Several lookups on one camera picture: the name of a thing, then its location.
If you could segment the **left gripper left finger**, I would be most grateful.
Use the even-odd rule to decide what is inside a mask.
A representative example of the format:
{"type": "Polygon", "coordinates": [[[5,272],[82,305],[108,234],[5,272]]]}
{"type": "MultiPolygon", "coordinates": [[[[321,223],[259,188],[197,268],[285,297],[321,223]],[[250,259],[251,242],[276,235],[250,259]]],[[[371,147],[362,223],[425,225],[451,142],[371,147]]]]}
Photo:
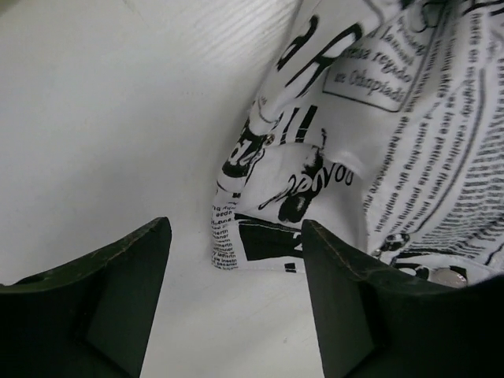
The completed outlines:
{"type": "Polygon", "coordinates": [[[171,240],[169,220],[159,217],[2,286],[2,376],[140,376],[171,240]]]}

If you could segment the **newspaper print trousers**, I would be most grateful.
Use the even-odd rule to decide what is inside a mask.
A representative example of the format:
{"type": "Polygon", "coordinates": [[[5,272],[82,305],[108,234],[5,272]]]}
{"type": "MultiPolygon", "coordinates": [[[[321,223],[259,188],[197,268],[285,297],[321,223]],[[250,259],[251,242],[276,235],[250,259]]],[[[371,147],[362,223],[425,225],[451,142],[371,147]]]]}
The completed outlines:
{"type": "Polygon", "coordinates": [[[301,272],[307,220],[437,284],[502,273],[502,2],[301,2],[217,177],[212,263],[301,272]]]}

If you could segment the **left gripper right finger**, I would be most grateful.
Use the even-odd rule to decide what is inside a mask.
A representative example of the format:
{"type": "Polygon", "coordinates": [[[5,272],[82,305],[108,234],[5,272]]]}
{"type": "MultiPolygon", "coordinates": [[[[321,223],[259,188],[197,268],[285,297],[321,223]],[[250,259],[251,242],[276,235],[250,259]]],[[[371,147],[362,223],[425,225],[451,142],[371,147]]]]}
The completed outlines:
{"type": "Polygon", "coordinates": [[[428,282],[302,225],[303,257],[326,377],[500,377],[503,278],[428,282]]]}

